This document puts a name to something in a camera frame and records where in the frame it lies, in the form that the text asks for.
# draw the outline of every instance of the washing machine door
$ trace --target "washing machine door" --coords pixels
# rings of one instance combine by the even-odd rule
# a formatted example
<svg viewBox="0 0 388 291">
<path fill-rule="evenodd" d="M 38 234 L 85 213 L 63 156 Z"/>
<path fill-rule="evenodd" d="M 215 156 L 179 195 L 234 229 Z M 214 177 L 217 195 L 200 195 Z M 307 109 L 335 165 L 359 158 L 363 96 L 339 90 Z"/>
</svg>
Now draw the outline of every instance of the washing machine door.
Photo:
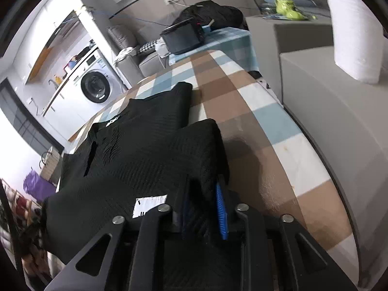
<svg viewBox="0 0 388 291">
<path fill-rule="evenodd" d="M 90 71 L 82 77 L 81 90 L 88 100 L 98 104 L 105 102 L 111 93 L 109 81 L 98 71 Z"/>
</svg>

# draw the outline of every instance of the faucet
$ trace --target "faucet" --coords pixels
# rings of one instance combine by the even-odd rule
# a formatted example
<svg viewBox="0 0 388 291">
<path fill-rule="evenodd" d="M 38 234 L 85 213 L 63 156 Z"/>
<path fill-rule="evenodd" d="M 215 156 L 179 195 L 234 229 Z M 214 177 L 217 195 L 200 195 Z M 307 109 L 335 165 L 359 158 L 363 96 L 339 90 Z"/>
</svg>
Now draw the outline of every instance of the faucet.
<svg viewBox="0 0 388 291">
<path fill-rule="evenodd" d="M 55 90 L 57 90 L 57 88 L 59 87 L 59 85 L 58 85 L 57 83 L 55 83 L 52 79 L 49 79 L 48 84 L 50 84 L 50 82 L 51 82 L 52 84 L 54 84 Z"/>
</svg>

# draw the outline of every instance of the screw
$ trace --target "screw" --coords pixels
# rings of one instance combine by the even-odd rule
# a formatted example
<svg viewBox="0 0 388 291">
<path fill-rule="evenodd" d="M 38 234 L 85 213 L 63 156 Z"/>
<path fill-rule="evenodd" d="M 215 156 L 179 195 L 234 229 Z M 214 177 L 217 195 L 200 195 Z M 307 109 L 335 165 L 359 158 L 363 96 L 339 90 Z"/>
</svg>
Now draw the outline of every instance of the screw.
<svg viewBox="0 0 388 291">
<path fill-rule="evenodd" d="M 122 224 L 125 221 L 125 218 L 121 215 L 117 215 L 112 219 L 114 224 Z"/>
<path fill-rule="evenodd" d="M 236 209 L 238 211 L 247 211 L 249 209 L 249 206 L 246 203 L 240 203 L 237 205 Z"/>
<path fill-rule="evenodd" d="M 282 215 L 282 221 L 292 223 L 294 221 L 294 217 L 292 215 Z"/>
<path fill-rule="evenodd" d="M 160 211 L 160 212 L 167 212 L 167 211 L 170 210 L 170 208 L 171 207 L 168 204 L 163 203 L 163 204 L 159 205 L 158 211 Z"/>
</svg>

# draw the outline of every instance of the white door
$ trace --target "white door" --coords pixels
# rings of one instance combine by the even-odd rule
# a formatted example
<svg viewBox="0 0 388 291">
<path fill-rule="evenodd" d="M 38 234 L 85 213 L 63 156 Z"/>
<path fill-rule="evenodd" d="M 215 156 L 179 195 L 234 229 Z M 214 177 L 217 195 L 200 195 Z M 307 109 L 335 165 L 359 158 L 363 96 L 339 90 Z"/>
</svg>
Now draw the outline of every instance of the white door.
<svg viewBox="0 0 388 291">
<path fill-rule="evenodd" d="M 68 104 L 61 94 L 55 98 L 45 118 L 67 140 L 85 124 L 74 107 Z"/>
<path fill-rule="evenodd" d="M 82 97 L 81 89 L 75 87 L 72 80 L 68 80 L 67 83 L 59 92 L 59 95 L 66 101 L 68 106 L 74 106 L 74 112 L 77 113 L 83 120 L 84 123 L 89 121 L 89 119 L 95 114 L 88 113 L 89 106 L 87 105 L 86 100 Z"/>
</svg>

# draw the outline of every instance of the white label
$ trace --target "white label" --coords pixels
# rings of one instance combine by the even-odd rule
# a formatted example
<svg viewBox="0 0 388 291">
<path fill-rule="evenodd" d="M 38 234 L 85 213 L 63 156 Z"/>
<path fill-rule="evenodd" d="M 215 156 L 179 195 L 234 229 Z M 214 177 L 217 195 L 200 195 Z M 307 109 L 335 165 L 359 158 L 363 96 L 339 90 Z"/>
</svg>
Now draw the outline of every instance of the white label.
<svg viewBox="0 0 388 291">
<path fill-rule="evenodd" d="M 100 68 L 105 67 L 105 63 L 102 61 L 102 59 L 99 59 L 97 62 L 98 62 L 98 65 L 100 66 Z"/>
<path fill-rule="evenodd" d="M 136 198 L 135 208 L 133 209 L 132 218 L 141 217 L 146 214 L 148 210 L 165 203 L 167 195 L 156 197 Z"/>
<path fill-rule="evenodd" d="M 109 121 L 105 127 L 108 127 L 110 124 L 114 123 L 117 119 L 119 119 L 119 116 L 117 116 L 116 118 L 113 118 L 111 121 Z"/>
</svg>

